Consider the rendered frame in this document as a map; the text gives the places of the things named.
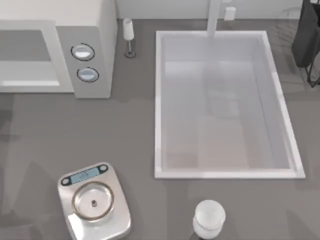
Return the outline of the white cup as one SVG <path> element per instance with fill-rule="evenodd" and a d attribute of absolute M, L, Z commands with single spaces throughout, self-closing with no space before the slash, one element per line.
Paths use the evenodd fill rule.
<path fill-rule="evenodd" d="M 203 240 L 216 238 L 226 221 L 226 211 L 216 200 L 205 199 L 200 201 L 192 219 L 192 228 L 195 234 Z"/>

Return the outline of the white sink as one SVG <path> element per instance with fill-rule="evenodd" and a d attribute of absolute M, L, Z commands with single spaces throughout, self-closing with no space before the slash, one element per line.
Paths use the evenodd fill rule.
<path fill-rule="evenodd" d="M 306 177 L 264 30 L 157 31 L 157 179 Z"/>

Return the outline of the tall white tap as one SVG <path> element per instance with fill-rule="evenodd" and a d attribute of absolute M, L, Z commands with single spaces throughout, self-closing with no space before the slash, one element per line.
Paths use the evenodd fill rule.
<path fill-rule="evenodd" d="M 209 0 L 206 33 L 213 38 L 217 29 L 217 22 L 222 0 Z"/>

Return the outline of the pale microwave oven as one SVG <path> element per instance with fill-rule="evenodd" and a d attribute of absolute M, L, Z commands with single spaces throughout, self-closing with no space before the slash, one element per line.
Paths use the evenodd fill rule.
<path fill-rule="evenodd" d="M 0 93 L 109 98 L 117 34 L 115 0 L 0 0 Z M 80 44 L 94 49 L 93 59 L 72 56 Z M 77 77 L 86 67 L 97 81 Z"/>

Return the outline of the large round microwave knob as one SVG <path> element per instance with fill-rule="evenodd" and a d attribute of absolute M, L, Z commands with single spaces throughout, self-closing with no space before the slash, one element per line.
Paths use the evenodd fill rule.
<path fill-rule="evenodd" d="M 90 61 L 95 57 L 95 50 L 88 44 L 78 44 L 71 47 L 72 56 L 79 61 Z"/>

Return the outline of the small round microwave knob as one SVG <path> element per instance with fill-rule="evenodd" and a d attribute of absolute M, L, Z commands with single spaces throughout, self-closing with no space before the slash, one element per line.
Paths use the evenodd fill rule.
<path fill-rule="evenodd" d="M 99 79 L 99 73 L 92 67 L 85 67 L 77 70 L 77 77 L 86 83 L 93 83 Z"/>

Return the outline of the white champagne glass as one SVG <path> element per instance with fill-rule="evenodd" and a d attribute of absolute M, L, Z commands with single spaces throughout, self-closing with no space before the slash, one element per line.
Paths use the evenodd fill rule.
<path fill-rule="evenodd" d="M 129 59 L 136 56 L 136 52 L 132 47 L 132 41 L 135 39 L 134 25 L 130 18 L 124 18 L 122 21 L 123 38 L 127 42 L 125 56 Z"/>

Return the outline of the silver kitchen scale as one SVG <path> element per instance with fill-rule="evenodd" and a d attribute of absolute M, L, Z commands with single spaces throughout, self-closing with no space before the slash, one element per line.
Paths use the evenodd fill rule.
<path fill-rule="evenodd" d="M 71 240 L 122 240 L 129 234 L 129 205 L 110 163 L 62 175 L 57 190 Z"/>

